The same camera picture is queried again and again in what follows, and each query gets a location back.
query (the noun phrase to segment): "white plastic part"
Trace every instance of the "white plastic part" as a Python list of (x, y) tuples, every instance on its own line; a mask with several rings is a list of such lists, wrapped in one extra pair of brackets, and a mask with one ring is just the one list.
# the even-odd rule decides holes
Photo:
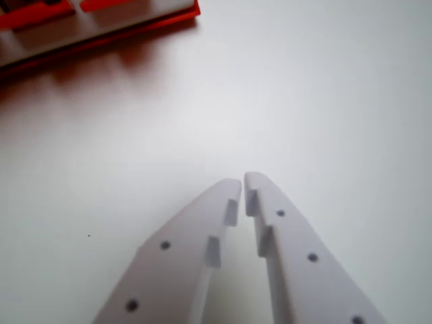
[(218, 182), (151, 236), (94, 323), (200, 323), (225, 227), (237, 224), (241, 190), (238, 180)]
[(385, 319), (265, 175), (244, 177), (246, 214), (267, 260), (275, 324), (384, 324)]

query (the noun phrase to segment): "table surface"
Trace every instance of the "table surface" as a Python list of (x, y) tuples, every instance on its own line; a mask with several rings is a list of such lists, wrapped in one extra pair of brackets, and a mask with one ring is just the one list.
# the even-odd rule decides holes
[[(0, 90), (0, 323), (91, 323), (222, 178), (275, 180), (389, 323), (432, 317), (432, 2), (200, 2)], [(240, 208), (203, 323), (271, 323)]]

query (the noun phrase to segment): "red object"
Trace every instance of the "red object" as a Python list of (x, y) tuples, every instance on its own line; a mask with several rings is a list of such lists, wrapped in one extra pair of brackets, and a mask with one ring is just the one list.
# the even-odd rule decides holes
[(0, 16), (0, 30), (24, 28), (74, 12), (74, 6), (68, 0), (52, 5), (38, 2)]
[(120, 30), (116, 30), (115, 32), (110, 32), (109, 34), (101, 35), (95, 38), (91, 38), (88, 40), (83, 40), (76, 44), (71, 44), (59, 49), (55, 49), (35, 57), (30, 57), (28, 59), (24, 59), (17, 63), (12, 63), (7, 66), (0, 68), (0, 78), (8, 77), (13, 74), (17, 74), (18, 72), (22, 72), (24, 70), (30, 70), (32, 68), (42, 66), (47, 64), (53, 60), (72, 55), (77, 52), (86, 51), (94, 47), (98, 47), (113, 41), (118, 41), (119, 39), (126, 38), (129, 36), (133, 36), (135, 34), (140, 34), (143, 32), (148, 32), (149, 30), (154, 30), (157, 28), (161, 28), (164, 26), (168, 26), (171, 24), (175, 24), (176, 22), (181, 22), (183, 20), (187, 20), (196, 16), (199, 16), (201, 13), (200, 7), (198, 5), (198, 0), (195, 0), (194, 5), (191, 8), (184, 9), (175, 13), (171, 13), (169, 15), (156, 18), (153, 20), (149, 20), (147, 22), (143, 22), (141, 24), (129, 26)]
[(83, 12), (89, 12), (129, 1), (130, 0), (83, 0), (83, 2), (80, 3), (80, 7)]

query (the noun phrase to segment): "red and white object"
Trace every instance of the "red and white object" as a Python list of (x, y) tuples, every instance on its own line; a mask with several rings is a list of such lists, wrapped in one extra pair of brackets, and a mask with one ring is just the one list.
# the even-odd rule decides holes
[(0, 75), (200, 14), (197, 0), (61, 0), (0, 15)]

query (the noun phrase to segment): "hole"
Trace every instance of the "hole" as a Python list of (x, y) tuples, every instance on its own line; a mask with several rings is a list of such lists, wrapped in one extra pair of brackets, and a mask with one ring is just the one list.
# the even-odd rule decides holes
[(131, 299), (126, 303), (126, 311), (133, 313), (138, 309), (138, 301), (136, 299)]
[(351, 322), (352, 324), (366, 324), (366, 321), (361, 316), (354, 316)]
[(318, 256), (315, 253), (310, 253), (308, 255), (308, 259), (309, 259), (310, 262), (317, 262), (318, 261)]
[(168, 241), (163, 241), (161, 243), (161, 249), (162, 250), (168, 250), (171, 247), (171, 243), (169, 243)]

